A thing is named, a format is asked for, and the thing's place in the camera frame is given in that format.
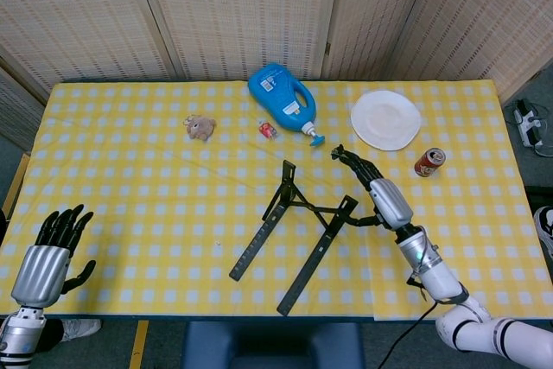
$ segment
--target power strip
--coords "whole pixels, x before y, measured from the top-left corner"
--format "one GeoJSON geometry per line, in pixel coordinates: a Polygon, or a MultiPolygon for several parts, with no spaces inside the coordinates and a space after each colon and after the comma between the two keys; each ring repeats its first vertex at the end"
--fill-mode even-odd
{"type": "Polygon", "coordinates": [[[542,126],[532,104],[527,99],[520,99],[513,111],[517,122],[518,133],[525,147],[540,147],[543,145],[539,128],[542,126]]]}

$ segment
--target stuffed toy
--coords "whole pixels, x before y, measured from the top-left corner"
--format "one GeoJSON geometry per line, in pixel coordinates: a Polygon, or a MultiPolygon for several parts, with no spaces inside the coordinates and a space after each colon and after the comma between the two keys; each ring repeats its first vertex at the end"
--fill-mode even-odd
{"type": "Polygon", "coordinates": [[[190,138],[198,138],[205,142],[213,134],[217,123],[213,118],[192,115],[184,120],[184,125],[187,126],[187,133],[190,138]]]}

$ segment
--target yellow checkered tablecloth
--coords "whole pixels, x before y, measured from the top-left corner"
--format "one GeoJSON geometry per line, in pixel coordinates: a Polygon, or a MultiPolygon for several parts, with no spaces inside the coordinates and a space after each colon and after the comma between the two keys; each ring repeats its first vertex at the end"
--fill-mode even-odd
{"type": "MultiPolygon", "coordinates": [[[[332,161],[347,149],[374,161],[404,192],[448,265],[496,315],[552,316],[553,289],[491,81],[306,82],[327,142],[257,131],[270,120],[244,82],[61,84],[52,91],[0,255],[0,313],[22,257],[53,210],[84,203],[95,212],[69,277],[95,258],[81,288],[55,314],[277,315],[277,304],[322,233],[312,213],[290,208],[240,282],[228,272],[262,224],[283,159],[317,205],[372,203],[353,173],[332,161]],[[349,111],[364,92],[400,92],[423,115],[404,150],[382,152],[353,133],[349,111]],[[218,125],[207,143],[190,140],[190,114],[218,125]],[[448,160],[421,178],[416,159],[440,147],[448,160]]],[[[412,318],[427,307],[394,235],[344,226],[291,315],[412,318]]]]}

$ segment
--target wicker screen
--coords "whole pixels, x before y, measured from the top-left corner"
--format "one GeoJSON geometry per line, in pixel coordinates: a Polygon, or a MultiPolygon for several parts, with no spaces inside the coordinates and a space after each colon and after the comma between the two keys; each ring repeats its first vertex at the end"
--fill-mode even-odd
{"type": "Polygon", "coordinates": [[[0,134],[30,151],[43,111],[36,99],[0,69],[0,134]]]}
{"type": "Polygon", "coordinates": [[[335,0],[322,76],[378,80],[415,0],[335,0]]]}
{"type": "Polygon", "coordinates": [[[0,45],[47,90],[168,77],[136,0],[2,0],[0,16],[0,45]]]}
{"type": "Polygon", "coordinates": [[[493,79],[505,101],[553,57],[553,0],[417,3],[392,79],[493,79]]]}
{"type": "Polygon", "coordinates": [[[333,0],[158,0],[186,76],[247,79],[268,62],[318,78],[333,0]]]}

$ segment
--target blue detergent bottle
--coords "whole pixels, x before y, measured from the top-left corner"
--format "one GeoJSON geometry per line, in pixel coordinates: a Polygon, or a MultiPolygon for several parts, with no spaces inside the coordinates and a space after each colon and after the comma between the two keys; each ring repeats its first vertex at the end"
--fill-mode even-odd
{"type": "Polygon", "coordinates": [[[325,137],[318,136],[313,125],[317,112],[315,100],[305,85],[294,78],[288,69],[282,65],[269,64],[251,76],[248,88],[251,95],[283,128],[311,136],[311,146],[324,143],[325,137]],[[297,101],[296,93],[303,97],[306,105],[297,101]]]}

